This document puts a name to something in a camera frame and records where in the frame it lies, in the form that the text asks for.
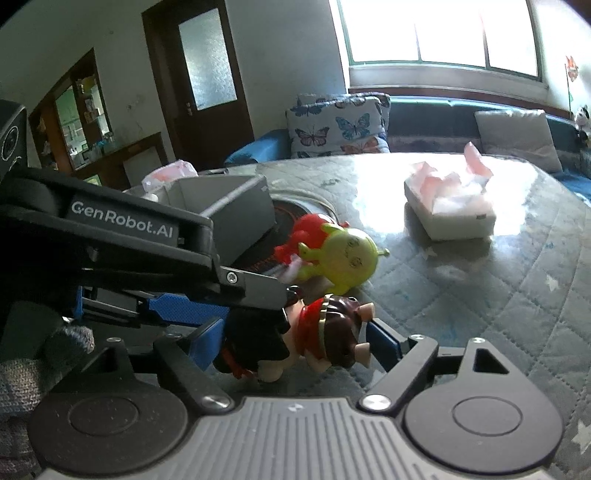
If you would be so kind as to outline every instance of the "gray tablecloth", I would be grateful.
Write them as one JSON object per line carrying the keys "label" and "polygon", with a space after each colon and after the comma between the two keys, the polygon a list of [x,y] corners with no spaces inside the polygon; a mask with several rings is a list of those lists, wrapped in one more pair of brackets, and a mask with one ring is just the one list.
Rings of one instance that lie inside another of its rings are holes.
{"label": "gray tablecloth", "polygon": [[[332,202],[341,220],[387,247],[374,276],[354,292],[397,331],[445,346],[491,341],[556,405],[566,432],[551,473],[591,478],[591,209],[530,164],[485,158],[495,176],[495,234],[431,242],[403,191],[410,164],[451,164],[437,154],[288,160],[233,168],[261,173],[271,190],[303,189]],[[353,401],[382,374],[359,365],[314,375],[305,365],[273,385],[220,382],[230,391],[345,395]]]}

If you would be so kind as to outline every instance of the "cushion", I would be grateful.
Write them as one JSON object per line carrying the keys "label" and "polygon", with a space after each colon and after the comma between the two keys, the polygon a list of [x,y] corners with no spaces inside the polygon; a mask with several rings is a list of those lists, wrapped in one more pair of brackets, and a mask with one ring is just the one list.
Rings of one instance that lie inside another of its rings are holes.
{"label": "cushion", "polygon": [[389,152],[376,97],[297,105],[285,114],[291,158]]}
{"label": "cushion", "polygon": [[484,153],[524,158],[548,173],[562,171],[543,110],[475,112]]}
{"label": "cushion", "polygon": [[347,97],[376,97],[379,99],[382,106],[382,117],[384,119],[384,130],[388,132],[390,122],[390,95],[380,92],[362,92],[362,93],[301,93],[297,96],[298,104],[308,105],[310,103],[331,102],[333,100],[341,100]]}

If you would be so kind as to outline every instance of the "window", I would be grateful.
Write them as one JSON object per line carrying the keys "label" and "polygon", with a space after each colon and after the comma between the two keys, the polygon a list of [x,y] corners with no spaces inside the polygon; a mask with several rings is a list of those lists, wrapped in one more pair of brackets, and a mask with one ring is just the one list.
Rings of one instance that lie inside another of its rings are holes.
{"label": "window", "polygon": [[541,80],[528,0],[340,0],[339,5],[351,65],[451,64]]}

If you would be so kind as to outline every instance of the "frosted glass panel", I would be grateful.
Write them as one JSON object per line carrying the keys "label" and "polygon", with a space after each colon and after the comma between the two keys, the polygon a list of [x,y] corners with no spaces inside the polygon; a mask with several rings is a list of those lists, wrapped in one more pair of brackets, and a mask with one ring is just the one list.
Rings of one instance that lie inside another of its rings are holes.
{"label": "frosted glass panel", "polygon": [[236,89],[217,8],[180,24],[197,110],[236,100]]}

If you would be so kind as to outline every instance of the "sofa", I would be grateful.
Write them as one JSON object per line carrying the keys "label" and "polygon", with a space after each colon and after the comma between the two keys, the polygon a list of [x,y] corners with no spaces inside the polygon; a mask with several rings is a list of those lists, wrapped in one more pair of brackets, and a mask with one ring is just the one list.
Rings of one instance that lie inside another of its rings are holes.
{"label": "sofa", "polygon": [[[519,110],[497,103],[452,98],[392,97],[388,146],[391,152],[461,153],[468,142],[481,150],[480,133],[474,116],[478,111]],[[591,200],[591,166],[583,160],[577,132],[565,119],[547,115],[562,173],[553,176],[569,190]],[[287,129],[273,130],[230,155],[225,166],[263,163],[291,157]]]}

